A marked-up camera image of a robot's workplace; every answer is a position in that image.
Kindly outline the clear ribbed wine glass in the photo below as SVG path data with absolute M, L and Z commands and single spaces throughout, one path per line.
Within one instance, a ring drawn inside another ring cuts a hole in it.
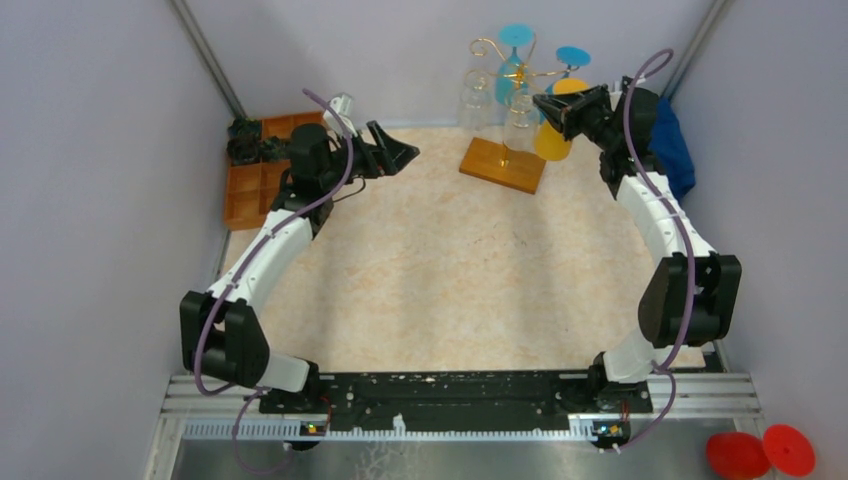
M 527 89 L 514 91 L 507 99 L 503 143 L 511 151 L 534 153 L 539 111 Z

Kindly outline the gold wire glass rack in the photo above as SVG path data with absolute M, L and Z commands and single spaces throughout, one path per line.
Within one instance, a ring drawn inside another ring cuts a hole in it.
M 528 65 L 536 47 L 536 34 L 535 37 L 535 45 L 533 47 L 527 45 L 519 49 L 519 55 L 524 60 L 525 65 L 524 73 L 520 77 L 526 82 L 526 89 L 533 95 L 543 91 L 536 82 L 538 78 L 547 79 L 549 77 L 556 77 L 556 74 L 562 71 L 536 72 Z M 469 45 L 469 50 L 472 55 L 480 58 L 488 56 L 489 53 L 494 53 L 500 60 L 500 66 L 504 57 L 510 53 L 510 49 L 501 44 L 498 39 L 494 40 L 485 37 L 473 40 Z M 489 124 L 482 131 L 471 132 L 473 137 L 460 162 L 459 172 L 470 177 L 533 195 L 538 191 L 541 183 L 541 178 L 545 170 L 545 161 L 536 153 L 536 139 L 534 153 L 511 151 L 505 147 L 503 143 L 503 127 L 508 108 L 499 104 L 495 99 L 495 80 L 498 69 L 495 71 L 471 69 L 481 70 L 490 76 L 490 90 L 493 96 L 493 104 Z

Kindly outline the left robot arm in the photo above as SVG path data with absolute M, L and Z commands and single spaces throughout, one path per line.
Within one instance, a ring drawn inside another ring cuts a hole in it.
M 310 383 L 316 365 L 273 352 L 258 316 L 329 219 L 341 187 L 356 178 L 394 176 L 420 154 L 375 121 L 367 129 L 370 141 L 346 126 L 336 135 L 317 123 L 296 127 L 284 143 L 290 165 L 259 233 L 215 283 L 181 300 L 183 360 L 200 394 L 215 396 L 235 386 L 299 393 Z

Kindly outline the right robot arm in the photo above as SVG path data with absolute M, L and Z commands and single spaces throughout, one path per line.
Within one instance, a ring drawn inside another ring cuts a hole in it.
M 601 151 L 600 176 L 632 217 L 655 263 L 637 309 L 638 327 L 588 369 L 590 394 L 633 394 L 670 354 L 729 333 L 742 267 L 703 239 L 672 193 L 650 148 L 660 98 L 635 87 L 613 102 L 600 85 L 574 93 L 536 94 L 545 127 L 569 142 L 584 136 Z

